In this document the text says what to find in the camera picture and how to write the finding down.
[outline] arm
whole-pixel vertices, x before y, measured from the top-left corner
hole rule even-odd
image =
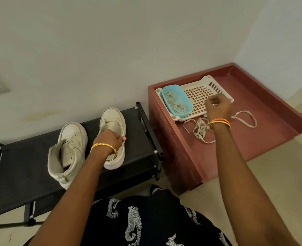
[[[108,129],[100,133],[93,144],[103,142],[118,150],[124,140],[125,137],[120,137]],[[106,158],[112,153],[112,149],[107,146],[93,148],[68,190],[38,230],[30,246],[80,245],[101,169]]]
[[[207,99],[205,105],[210,121],[216,118],[230,120],[231,103],[224,95]],[[212,128],[222,197],[238,244],[298,246],[243,160],[228,126],[215,123]]]

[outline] blue plastic tray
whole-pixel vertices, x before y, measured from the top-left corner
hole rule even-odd
[[[166,99],[167,93],[172,92],[175,94],[175,103],[173,105],[170,105]],[[193,104],[191,103],[190,99],[187,97],[183,89],[179,85],[169,85],[164,87],[161,90],[161,97],[164,101],[164,103],[167,106],[167,109],[175,116],[178,116],[180,118],[184,118],[188,116],[193,111]],[[184,113],[177,113],[174,111],[175,104],[183,104],[186,107],[186,112]]]

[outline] white wall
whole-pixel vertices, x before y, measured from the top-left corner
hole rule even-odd
[[[302,87],[302,0],[268,0],[235,62],[291,98]]]
[[[0,142],[147,110],[147,87],[232,62],[266,0],[0,0]]]

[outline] wall stain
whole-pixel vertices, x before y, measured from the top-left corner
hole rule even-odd
[[[41,112],[31,113],[23,117],[22,120],[24,122],[38,121],[58,113],[61,113],[61,111],[60,110],[41,111]]]

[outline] hand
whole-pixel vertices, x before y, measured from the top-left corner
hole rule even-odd
[[[106,144],[109,144],[112,147],[114,147],[116,150],[118,150],[125,140],[126,140],[125,136],[120,136],[116,132],[113,132],[112,130],[107,129],[97,135],[97,137],[93,141],[93,145],[95,143],[106,143]],[[101,147],[102,147],[102,150],[107,152],[108,156],[114,153],[112,148],[110,148],[108,146],[102,145],[102,146],[97,146],[95,148],[101,148]]]
[[[210,96],[205,101],[207,118],[212,121],[217,118],[231,120],[233,114],[230,100],[223,94]]]

